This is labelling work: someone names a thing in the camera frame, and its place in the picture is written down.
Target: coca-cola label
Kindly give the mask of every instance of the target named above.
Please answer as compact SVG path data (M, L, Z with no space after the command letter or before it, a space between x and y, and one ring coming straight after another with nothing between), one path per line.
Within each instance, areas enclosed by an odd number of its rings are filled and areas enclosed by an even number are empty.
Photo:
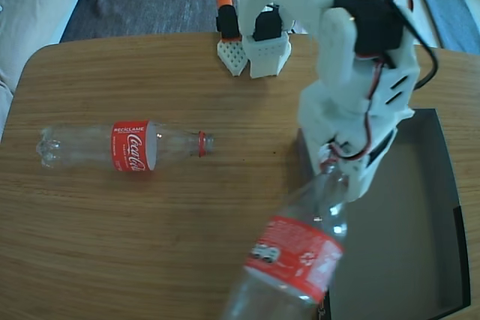
M261 271L321 301L343 250L313 226L273 217L245 266Z
M149 121L118 121L112 129L111 149L115 169L120 172L150 170L146 154Z

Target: empty plastic bottle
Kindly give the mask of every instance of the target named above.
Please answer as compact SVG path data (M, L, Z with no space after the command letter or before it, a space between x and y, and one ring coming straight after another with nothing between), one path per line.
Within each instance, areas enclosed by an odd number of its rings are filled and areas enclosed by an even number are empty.
M37 153L47 168L105 166L141 172L213 150L212 136L202 131L173 130L152 121L59 125L43 129L41 136Z
M291 195L248 255L221 320L312 319L343 253L346 194L331 164Z

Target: white 3d-printed robot arm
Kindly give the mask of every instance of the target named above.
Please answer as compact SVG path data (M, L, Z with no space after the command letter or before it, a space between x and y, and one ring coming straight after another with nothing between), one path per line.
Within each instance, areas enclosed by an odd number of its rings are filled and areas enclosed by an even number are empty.
M375 1L238 0L238 27L252 77L280 73L291 52L287 30L293 20L299 21L319 44L319 80L301 93L298 122L313 170L320 172L318 165L325 154L333 152L349 176L350 201L368 190L396 136L398 123L413 116L408 103L419 77L414 38L403 31L403 24L395 47L381 53L359 53L359 43L368 48L370 41L365 40L360 19L377 16L375 11L362 9ZM273 11L266 8L272 4L279 7L280 36L255 39L257 17ZM406 8L402 11L412 22L410 12ZM395 19L391 26L392 34L395 30L398 35Z

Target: recycling symbol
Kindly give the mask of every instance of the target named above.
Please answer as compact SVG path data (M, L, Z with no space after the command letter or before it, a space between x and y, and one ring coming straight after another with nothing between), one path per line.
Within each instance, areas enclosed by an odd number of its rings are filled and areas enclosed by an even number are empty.
M315 254L313 253L305 253L300 256L300 264L304 266L311 266L315 261Z

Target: wooden table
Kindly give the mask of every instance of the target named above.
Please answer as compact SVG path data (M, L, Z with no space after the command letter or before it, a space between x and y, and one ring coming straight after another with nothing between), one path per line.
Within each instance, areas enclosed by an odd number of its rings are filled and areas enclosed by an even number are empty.
M292 37L279 77L234 79L216 34L63 43L26 65L0 146L0 319L217 319L246 252L299 185L299 92L315 45ZM480 310L480 58L440 50L413 106L438 108ZM422 67L427 56L419 50ZM149 176L41 168L49 124L157 119L216 135L216 153Z

